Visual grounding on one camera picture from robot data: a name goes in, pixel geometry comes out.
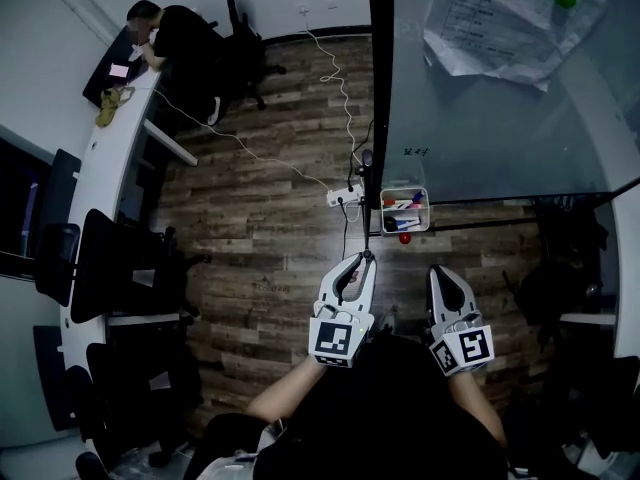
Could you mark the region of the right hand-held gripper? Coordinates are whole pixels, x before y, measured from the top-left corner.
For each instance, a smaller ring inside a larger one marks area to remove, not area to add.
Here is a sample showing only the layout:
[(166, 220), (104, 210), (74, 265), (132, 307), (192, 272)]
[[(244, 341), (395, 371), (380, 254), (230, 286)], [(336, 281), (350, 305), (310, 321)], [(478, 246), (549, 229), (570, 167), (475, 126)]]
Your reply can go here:
[[(491, 327), (477, 309), (471, 286), (452, 270), (429, 269), (433, 343), (429, 350), (445, 377), (477, 369), (495, 358)], [(442, 318), (458, 318), (442, 322)]]

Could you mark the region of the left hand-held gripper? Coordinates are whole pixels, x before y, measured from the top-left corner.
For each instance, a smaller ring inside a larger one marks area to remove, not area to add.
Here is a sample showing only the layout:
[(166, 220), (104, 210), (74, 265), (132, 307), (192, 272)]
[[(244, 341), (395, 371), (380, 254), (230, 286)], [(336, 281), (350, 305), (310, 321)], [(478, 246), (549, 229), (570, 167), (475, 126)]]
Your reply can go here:
[[(357, 253), (342, 260), (322, 279), (319, 301), (314, 303), (314, 315), (309, 321), (308, 353), (319, 364), (352, 368), (361, 345), (374, 324), (369, 313), (375, 290), (376, 259)], [(350, 299), (351, 308), (341, 306), (343, 291), (351, 279), (358, 288)]]

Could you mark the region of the person's left forearm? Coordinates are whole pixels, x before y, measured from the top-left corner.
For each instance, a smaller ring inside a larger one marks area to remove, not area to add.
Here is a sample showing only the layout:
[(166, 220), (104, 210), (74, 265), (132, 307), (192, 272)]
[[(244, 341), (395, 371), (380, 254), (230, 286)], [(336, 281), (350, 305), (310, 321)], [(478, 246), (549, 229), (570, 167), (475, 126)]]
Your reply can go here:
[(310, 356), (256, 396), (246, 413), (267, 423), (289, 419), (327, 371)]

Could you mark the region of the person's right forearm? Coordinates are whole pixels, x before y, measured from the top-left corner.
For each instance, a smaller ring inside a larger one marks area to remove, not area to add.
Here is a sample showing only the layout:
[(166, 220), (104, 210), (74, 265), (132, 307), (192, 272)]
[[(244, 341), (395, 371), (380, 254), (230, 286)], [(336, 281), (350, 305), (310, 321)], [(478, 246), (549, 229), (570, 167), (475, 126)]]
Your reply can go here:
[(478, 420), (503, 448), (508, 447), (502, 420), (484, 395), (470, 371), (459, 372), (447, 380), (455, 403)]

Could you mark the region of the black-framed glass whiteboard on stand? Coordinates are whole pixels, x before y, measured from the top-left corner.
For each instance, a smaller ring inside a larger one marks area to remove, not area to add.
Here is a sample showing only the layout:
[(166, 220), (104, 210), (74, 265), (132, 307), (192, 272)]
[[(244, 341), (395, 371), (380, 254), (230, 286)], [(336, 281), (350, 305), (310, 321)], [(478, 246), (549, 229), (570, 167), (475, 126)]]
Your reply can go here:
[(592, 196), (610, 188), (559, 70), (587, 55), (640, 149), (640, 0), (613, 0), (546, 90), (484, 75), (452, 76), (424, 57), (430, 0), (369, 0), (374, 138), (365, 184), (371, 207), (396, 191), (427, 206)]

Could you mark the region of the white power strip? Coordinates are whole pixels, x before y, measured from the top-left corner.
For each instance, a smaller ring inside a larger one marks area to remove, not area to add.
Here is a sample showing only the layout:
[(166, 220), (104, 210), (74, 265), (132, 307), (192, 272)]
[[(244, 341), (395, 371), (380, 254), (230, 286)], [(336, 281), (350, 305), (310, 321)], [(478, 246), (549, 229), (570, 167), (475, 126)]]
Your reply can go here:
[(326, 200), (330, 208), (338, 207), (340, 205), (346, 206), (348, 203), (359, 203), (363, 197), (363, 189), (360, 185), (353, 185), (351, 187), (342, 188), (338, 190), (329, 190), (327, 192)]

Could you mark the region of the black backpack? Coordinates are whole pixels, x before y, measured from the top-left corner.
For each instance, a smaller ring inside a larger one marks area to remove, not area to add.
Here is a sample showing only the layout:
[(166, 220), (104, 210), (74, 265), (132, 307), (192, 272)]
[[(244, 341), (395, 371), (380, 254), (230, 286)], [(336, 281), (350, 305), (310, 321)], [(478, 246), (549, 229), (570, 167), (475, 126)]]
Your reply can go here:
[(527, 324), (538, 329), (537, 342), (544, 349), (549, 342), (561, 345), (563, 315), (612, 309), (617, 297), (605, 291), (600, 254), (607, 250), (609, 232), (594, 210), (573, 198), (567, 205), (558, 198), (536, 198), (533, 209), (541, 262), (518, 286), (508, 277), (504, 281)]

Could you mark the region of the person's black clothing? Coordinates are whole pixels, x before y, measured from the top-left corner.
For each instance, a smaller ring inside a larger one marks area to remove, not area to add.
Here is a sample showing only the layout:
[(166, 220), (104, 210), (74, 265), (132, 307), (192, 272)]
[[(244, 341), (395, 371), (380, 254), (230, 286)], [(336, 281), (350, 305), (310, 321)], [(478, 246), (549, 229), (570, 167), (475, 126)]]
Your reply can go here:
[(208, 424), (183, 480), (508, 480), (503, 448), (458, 406), (426, 347), (384, 328), (289, 419)]

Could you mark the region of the white side desk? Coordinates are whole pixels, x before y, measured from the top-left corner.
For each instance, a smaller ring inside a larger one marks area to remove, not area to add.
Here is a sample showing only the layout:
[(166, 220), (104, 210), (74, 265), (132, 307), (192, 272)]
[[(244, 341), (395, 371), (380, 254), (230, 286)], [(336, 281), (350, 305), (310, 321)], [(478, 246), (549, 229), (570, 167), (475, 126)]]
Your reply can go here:
[(559, 78), (581, 117), (610, 188), (618, 250), (614, 355), (640, 358), (640, 149), (608, 84), (585, 54), (574, 54)]

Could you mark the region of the black office chair with headrest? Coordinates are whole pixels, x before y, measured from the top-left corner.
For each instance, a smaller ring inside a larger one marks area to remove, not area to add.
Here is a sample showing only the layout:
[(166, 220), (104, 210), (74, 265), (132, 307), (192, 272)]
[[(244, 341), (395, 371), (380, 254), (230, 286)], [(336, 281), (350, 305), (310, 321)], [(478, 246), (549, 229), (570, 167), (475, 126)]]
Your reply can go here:
[(262, 37), (249, 25), (246, 13), (239, 14), (235, 0), (226, 0), (232, 33), (223, 39), (223, 59), (231, 75), (234, 98), (251, 98), (259, 110), (267, 104), (261, 97), (258, 85), (268, 76), (284, 75), (282, 65), (268, 65), (266, 47)]

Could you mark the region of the curved white desk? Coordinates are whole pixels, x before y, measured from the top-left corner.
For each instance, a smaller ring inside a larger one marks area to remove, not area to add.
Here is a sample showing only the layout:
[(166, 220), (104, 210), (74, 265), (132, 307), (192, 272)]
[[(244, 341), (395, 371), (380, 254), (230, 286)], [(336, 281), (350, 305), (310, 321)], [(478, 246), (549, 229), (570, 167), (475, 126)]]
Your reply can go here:
[[(187, 165), (195, 167), (198, 160), (186, 149), (153, 124), (148, 112), (153, 98), (159, 94), (161, 74), (148, 70), (129, 86), (134, 92), (121, 106), (105, 128), (96, 127), (81, 159), (68, 221), (80, 227), (87, 213), (97, 209), (107, 217), (117, 217), (120, 196), (134, 149), (141, 133), (146, 132)], [(106, 342), (107, 320), (103, 315), (85, 323), (71, 319), (71, 306), (60, 307), (60, 331), (64, 366), (88, 367), (86, 348), (92, 343)]]

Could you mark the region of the crumpled white paper sheet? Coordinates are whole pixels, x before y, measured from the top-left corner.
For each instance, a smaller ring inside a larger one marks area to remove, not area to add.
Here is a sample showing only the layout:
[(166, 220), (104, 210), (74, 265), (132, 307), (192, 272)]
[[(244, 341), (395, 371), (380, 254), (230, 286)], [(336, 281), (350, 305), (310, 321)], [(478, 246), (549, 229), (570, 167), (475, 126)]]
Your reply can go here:
[(430, 0), (423, 41), (428, 64), (452, 76), (484, 75), (546, 90), (551, 75), (613, 0)]

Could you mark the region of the beige cloth bag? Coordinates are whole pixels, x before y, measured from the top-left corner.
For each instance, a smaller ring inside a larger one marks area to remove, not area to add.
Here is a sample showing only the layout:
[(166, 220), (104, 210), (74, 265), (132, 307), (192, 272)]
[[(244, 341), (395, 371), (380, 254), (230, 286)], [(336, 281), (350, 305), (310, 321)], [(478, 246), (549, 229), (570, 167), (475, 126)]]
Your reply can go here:
[(125, 105), (134, 93), (135, 88), (132, 86), (105, 89), (101, 93), (101, 104), (95, 119), (95, 125), (98, 128), (109, 126), (118, 109)]

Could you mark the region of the dark grey desk divider panel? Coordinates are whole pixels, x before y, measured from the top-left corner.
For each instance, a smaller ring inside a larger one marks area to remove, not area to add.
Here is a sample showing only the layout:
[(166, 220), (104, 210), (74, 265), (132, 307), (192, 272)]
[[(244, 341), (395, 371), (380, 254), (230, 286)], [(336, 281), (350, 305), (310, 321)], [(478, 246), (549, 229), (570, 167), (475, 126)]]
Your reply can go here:
[(41, 230), (68, 221), (80, 170), (80, 159), (62, 149), (57, 150), (44, 191), (39, 219)]
[(65, 384), (65, 365), (58, 326), (34, 326), (33, 340), (40, 382), (52, 425), (56, 431), (76, 428), (77, 424)]

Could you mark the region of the black laptop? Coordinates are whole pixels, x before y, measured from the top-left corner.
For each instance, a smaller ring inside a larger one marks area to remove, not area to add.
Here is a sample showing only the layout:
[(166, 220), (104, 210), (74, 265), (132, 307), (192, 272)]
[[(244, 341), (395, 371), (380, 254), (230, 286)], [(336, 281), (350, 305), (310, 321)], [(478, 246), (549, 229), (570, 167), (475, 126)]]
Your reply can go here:
[[(100, 107), (101, 93), (105, 89), (124, 87), (147, 70), (148, 66), (136, 47), (137, 45), (131, 39), (130, 30), (127, 26), (123, 27), (98, 63), (82, 92), (83, 97), (96, 108)], [(126, 80), (113, 79), (108, 76), (112, 63), (130, 66), (129, 76)]]

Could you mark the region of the dark framed window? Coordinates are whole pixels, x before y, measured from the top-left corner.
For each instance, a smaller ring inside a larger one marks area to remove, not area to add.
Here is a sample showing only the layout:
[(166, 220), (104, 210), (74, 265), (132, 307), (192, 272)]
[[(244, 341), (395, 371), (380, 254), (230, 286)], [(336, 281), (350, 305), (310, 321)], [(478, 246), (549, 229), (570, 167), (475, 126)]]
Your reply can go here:
[(0, 276), (32, 280), (51, 166), (0, 137)]

